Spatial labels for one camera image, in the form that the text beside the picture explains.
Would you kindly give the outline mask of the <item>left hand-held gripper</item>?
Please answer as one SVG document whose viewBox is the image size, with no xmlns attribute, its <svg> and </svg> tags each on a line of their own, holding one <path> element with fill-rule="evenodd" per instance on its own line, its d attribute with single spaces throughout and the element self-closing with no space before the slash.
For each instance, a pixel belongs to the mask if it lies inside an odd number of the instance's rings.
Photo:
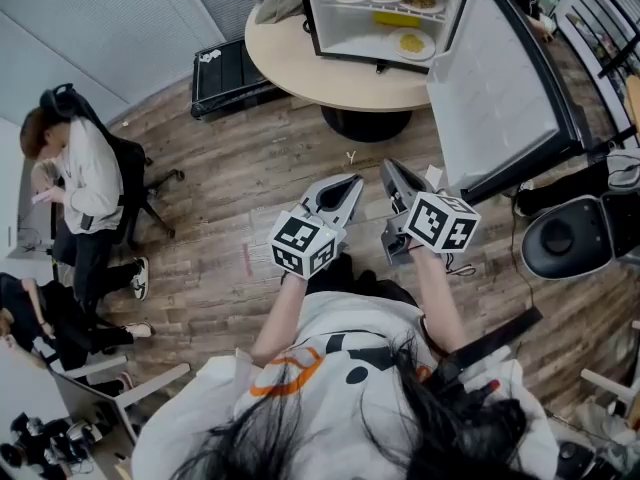
<svg viewBox="0 0 640 480">
<path fill-rule="evenodd" d="M 308 202 L 331 205 L 335 215 L 351 216 L 363 188 L 361 175 L 333 175 L 309 188 Z M 280 213 L 268 235 L 271 260 L 286 273 L 309 280 L 340 254 L 346 236 L 343 226 L 327 224 L 298 202 Z"/>
</svg>

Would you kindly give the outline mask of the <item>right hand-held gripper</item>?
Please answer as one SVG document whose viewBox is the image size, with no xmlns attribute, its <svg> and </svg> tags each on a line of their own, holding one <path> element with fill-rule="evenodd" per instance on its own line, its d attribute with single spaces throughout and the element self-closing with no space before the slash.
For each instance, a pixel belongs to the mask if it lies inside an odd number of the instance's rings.
<svg viewBox="0 0 640 480">
<path fill-rule="evenodd" d="M 380 177 L 393 203 L 401 198 L 399 191 L 418 192 L 407 208 L 387 221 L 381 236 L 392 266 L 409 262 L 412 240 L 436 254 L 466 251 L 481 220 L 471 206 L 460 198 L 434 193 L 435 188 L 424 177 L 396 159 L 382 160 Z"/>
</svg>

